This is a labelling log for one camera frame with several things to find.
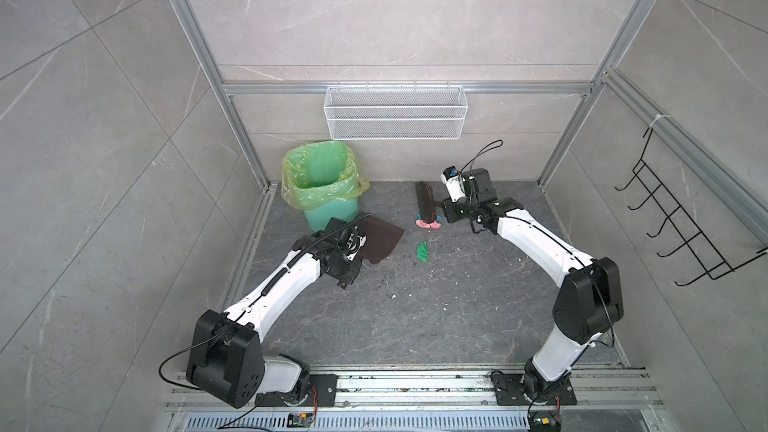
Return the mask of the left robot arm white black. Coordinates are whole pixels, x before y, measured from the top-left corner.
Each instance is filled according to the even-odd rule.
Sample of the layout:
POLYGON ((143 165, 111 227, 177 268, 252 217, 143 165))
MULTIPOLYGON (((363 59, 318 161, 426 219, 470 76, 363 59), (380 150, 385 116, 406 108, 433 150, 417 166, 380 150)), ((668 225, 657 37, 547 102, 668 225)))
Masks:
POLYGON ((197 320, 192 344, 158 366, 163 382, 206 392, 234 408, 255 395, 277 395, 289 406, 310 394, 309 366, 285 355, 266 356, 262 343, 280 315, 321 276, 345 287, 360 269, 372 219, 360 213, 333 218, 325 229, 297 239, 279 266, 255 289, 222 312, 197 320))

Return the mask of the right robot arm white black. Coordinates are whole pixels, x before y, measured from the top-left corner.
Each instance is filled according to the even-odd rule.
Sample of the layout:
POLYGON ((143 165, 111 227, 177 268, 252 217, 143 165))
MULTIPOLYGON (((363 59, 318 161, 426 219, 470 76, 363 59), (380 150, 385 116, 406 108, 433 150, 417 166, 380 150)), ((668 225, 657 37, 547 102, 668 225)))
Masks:
POLYGON ((521 389, 530 404, 545 404, 565 387, 587 349, 616 345, 624 316, 618 265, 594 258, 547 229, 517 200, 497 195, 489 172, 470 159, 440 175, 448 197, 438 205, 449 223, 468 220, 473 233, 489 231, 532 259, 557 286, 553 328, 526 361, 521 389))

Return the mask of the dark brown dustpan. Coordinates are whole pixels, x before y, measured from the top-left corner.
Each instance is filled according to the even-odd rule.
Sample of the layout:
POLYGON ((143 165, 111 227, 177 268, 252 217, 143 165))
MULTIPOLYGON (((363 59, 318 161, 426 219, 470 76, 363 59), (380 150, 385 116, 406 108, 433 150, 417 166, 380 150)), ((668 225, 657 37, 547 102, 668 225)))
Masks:
POLYGON ((374 216, 363 222, 364 241, 356 254, 357 259, 377 264, 386 259, 396 248, 404 229, 374 216))

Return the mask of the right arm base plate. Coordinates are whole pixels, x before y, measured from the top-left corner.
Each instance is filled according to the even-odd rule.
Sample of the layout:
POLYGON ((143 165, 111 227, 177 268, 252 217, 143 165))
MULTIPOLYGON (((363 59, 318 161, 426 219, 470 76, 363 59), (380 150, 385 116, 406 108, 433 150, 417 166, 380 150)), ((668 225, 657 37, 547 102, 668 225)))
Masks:
POLYGON ((569 373, 554 382, 539 380, 533 374, 501 371, 492 371, 489 379, 499 406, 577 404, 569 373))

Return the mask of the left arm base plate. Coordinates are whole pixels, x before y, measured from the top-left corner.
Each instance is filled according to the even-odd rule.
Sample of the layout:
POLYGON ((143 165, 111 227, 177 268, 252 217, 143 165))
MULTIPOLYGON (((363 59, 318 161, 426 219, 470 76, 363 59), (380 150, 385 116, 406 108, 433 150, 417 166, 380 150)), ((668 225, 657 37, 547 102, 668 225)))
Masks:
POLYGON ((311 374, 299 380, 289 393, 257 394, 255 403, 261 407, 332 407, 335 405, 337 383, 335 374, 311 374))

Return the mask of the dark brown hand brush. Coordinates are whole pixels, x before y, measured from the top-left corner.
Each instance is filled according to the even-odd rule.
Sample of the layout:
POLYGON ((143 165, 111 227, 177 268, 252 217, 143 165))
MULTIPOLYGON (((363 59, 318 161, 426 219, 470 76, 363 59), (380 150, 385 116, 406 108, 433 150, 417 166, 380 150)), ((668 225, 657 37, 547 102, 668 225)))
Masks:
POLYGON ((418 217, 424 224, 432 224, 438 221, 437 208, 442 204, 434 198, 432 187, 424 181, 415 183, 416 200, 418 205, 418 217))

